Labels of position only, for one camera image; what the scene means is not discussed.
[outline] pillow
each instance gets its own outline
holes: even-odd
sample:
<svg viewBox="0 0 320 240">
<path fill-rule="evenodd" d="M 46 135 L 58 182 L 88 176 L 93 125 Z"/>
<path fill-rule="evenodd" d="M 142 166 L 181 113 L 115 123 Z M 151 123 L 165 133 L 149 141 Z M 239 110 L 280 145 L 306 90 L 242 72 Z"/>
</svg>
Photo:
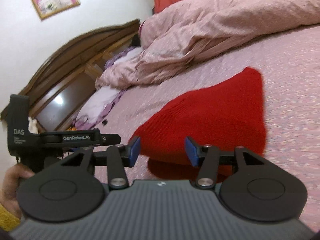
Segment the pillow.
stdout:
<svg viewBox="0 0 320 240">
<path fill-rule="evenodd" d="M 235 146 L 262 155 L 266 143 L 262 79 L 257 70 L 241 73 L 212 87 L 189 91 L 167 103 L 133 134 L 150 159 L 190 165 L 184 139 L 232 151 Z M 221 171 L 229 175 L 230 170 Z"/>
<path fill-rule="evenodd" d="M 118 62 L 124 62 L 137 56 L 142 52 L 141 47 L 130 48 L 125 50 L 125 56 L 118 58 L 118 55 L 114 56 L 112 64 Z M 77 130 L 88 130 L 94 127 L 97 123 L 101 122 L 106 117 L 114 105 L 120 100 L 125 90 L 113 89 L 109 86 L 101 87 L 95 92 L 89 100 L 81 108 L 77 115 L 74 126 Z"/>
<path fill-rule="evenodd" d="M 100 114 L 106 106 L 112 104 L 112 102 L 119 97 L 120 90 L 105 86 L 95 92 L 89 100 L 81 108 L 77 115 L 75 127 L 77 130 L 87 130 L 92 128 L 95 124 L 102 121 L 99 118 Z"/>
<path fill-rule="evenodd" d="M 227 175 L 222 175 L 221 173 L 231 175 L 232 168 L 227 170 L 226 166 L 220 166 L 218 169 L 218 177 L 217 183 L 223 182 Z M 178 180 L 178 179 L 188 179 L 195 181 L 198 173 L 199 168 L 194 168 L 191 165 L 180 165 L 174 163 L 165 163 L 156 160 L 149 159 L 148 160 L 148 170 L 161 179 L 168 179 L 168 180 Z"/>
</svg>

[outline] pink comforter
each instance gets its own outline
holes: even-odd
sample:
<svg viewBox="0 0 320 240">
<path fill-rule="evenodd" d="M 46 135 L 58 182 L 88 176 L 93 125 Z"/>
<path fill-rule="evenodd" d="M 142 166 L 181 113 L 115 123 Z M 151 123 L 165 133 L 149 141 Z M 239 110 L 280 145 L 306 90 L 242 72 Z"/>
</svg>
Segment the pink comforter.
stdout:
<svg viewBox="0 0 320 240">
<path fill-rule="evenodd" d="M 159 85 L 128 89 L 96 127 L 103 134 L 118 133 L 127 144 L 134 131 L 169 101 L 181 94 L 223 82 L 245 67 L 257 69 L 264 83 L 264 120 L 267 128 L 265 157 L 297 176 L 308 189 L 300 219 L 320 230 L 320 24 L 266 35 L 197 64 Z M 96 147 L 96 151 L 106 147 Z M 130 182 L 159 179 L 140 155 L 133 168 L 125 168 Z M 163 165 L 181 171 L 182 167 Z M 96 177 L 107 182 L 106 167 Z"/>
<path fill-rule="evenodd" d="M 108 68 L 96 86 L 157 84 L 264 34 L 320 23 L 320 0 L 183 0 L 146 20 L 144 51 Z"/>
</svg>

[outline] wooden bed frame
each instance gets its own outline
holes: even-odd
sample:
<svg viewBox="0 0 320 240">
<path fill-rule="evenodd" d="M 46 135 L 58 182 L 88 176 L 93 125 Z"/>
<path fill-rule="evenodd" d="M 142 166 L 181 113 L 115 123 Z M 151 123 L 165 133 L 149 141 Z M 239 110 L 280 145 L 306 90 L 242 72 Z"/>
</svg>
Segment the wooden bed frame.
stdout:
<svg viewBox="0 0 320 240">
<path fill-rule="evenodd" d="M 75 114 L 95 92 L 95 80 L 106 61 L 130 46 L 139 26 L 139 20 L 134 20 L 88 32 L 47 59 L 19 93 L 29 96 L 29 116 L 38 120 L 39 132 L 66 130 L 72 125 Z"/>
</svg>

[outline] red knitted cushion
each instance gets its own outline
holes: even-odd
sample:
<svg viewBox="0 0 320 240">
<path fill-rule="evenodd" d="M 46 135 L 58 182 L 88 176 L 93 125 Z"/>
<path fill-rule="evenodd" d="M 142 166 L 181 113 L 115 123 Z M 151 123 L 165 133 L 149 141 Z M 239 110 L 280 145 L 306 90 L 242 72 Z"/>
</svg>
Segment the red knitted cushion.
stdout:
<svg viewBox="0 0 320 240">
<path fill-rule="evenodd" d="M 220 84 L 182 94 L 134 135 L 141 137 L 141 153 L 161 162 L 190 164 L 184 151 L 186 136 L 201 145 L 228 151 L 243 145 L 262 155 L 266 130 L 261 76 L 247 67 Z"/>
<path fill-rule="evenodd" d="M 181 165 L 174 163 L 165 163 L 156 160 L 148 160 L 148 170 L 161 179 L 190 179 L 196 180 L 199 173 L 199 168 L 194 168 L 189 165 Z M 217 182 L 223 182 L 227 176 L 232 174 L 231 167 L 220 166 L 218 169 Z"/>
</svg>

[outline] bed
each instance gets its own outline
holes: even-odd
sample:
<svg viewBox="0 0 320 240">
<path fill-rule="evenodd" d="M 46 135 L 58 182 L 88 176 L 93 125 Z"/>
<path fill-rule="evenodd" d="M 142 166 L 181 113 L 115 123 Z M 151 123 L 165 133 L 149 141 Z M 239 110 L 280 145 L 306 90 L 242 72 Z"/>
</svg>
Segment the bed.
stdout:
<svg viewBox="0 0 320 240">
<path fill-rule="evenodd" d="M 84 34 L 44 63 L 20 93 L 30 96 L 30 116 L 38 120 L 40 131 L 66 130 L 72 125 L 74 115 L 95 92 L 95 79 L 102 74 L 105 62 L 131 44 L 139 26 L 135 20 Z M 319 24 L 259 36 L 193 64 L 160 84 L 129 88 L 106 116 L 108 123 L 101 122 L 96 128 L 102 133 L 118 133 L 127 143 L 134 131 L 170 100 L 190 90 L 216 85 L 251 66 L 264 80 L 268 131 L 264 156 L 306 185 L 308 201 L 300 218 L 318 231 L 319 52 Z M 57 98 L 68 103 L 59 104 Z M 156 178 L 149 171 L 145 156 L 139 156 L 135 167 L 126 171 L 130 182 Z M 95 176 L 106 182 L 106 167 L 97 168 Z"/>
</svg>

